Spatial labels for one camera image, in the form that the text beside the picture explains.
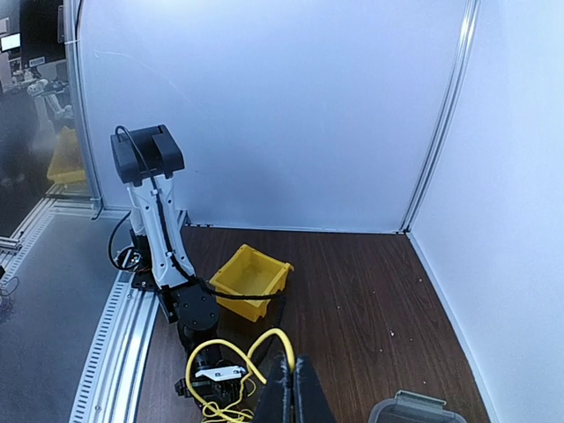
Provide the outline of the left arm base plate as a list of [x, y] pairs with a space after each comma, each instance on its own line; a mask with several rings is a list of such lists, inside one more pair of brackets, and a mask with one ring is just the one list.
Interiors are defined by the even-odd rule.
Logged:
[[152, 272], [152, 257], [149, 241], [146, 235], [136, 235], [130, 229], [130, 237], [134, 252], [139, 256], [137, 264], [134, 266], [134, 277], [131, 283], [133, 288], [144, 292], [154, 292], [157, 294], [160, 307], [169, 323], [178, 321], [172, 290], [169, 287], [158, 287]]

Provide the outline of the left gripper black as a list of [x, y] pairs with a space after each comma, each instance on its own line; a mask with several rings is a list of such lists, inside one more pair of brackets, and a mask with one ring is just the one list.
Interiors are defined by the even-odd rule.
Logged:
[[250, 382], [243, 377], [249, 372], [222, 354], [225, 346], [214, 344], [201, 348], [189, 367], [189, 375], [174, 384], [179, 397], [192, 398], [199, 408], [204, 405], [196, 399], [196, 392], [205, 402], [227, 407], [237, 400], [246, 400], [251, 394]]

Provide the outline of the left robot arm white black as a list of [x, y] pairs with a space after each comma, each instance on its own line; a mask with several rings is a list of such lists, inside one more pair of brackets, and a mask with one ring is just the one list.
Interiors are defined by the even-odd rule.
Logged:
[[244, 374], [218, 345], [203, 345], [217, 336], [219, 304], [196, 275], [182, 241], [173, 184], [174, 173], [185, 167], [182, 151], [164, 125], [133, 131], [119, 125], [110, 142], [116, 171], [130, 195], [131, 234], [140, 262], [166, 319], [176, 325], [182, 347], [193, 359], [176, 391], [197, 404], [226, 407], [244, 394]]

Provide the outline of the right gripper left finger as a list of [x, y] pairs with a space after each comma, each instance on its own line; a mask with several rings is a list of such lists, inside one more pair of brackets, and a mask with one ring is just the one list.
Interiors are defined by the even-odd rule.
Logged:
[[275, 359], [256, 404], [255, 423], [289, 423], [292, 417], [292, 373], [287, 358]]

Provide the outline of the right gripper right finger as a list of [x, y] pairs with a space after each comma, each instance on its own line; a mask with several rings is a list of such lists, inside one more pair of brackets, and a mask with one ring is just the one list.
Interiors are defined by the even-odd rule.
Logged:
[[336, 423], [317, 373], [307, 355], [299, 355], [293, 371], [293, 414], [298, 423]]

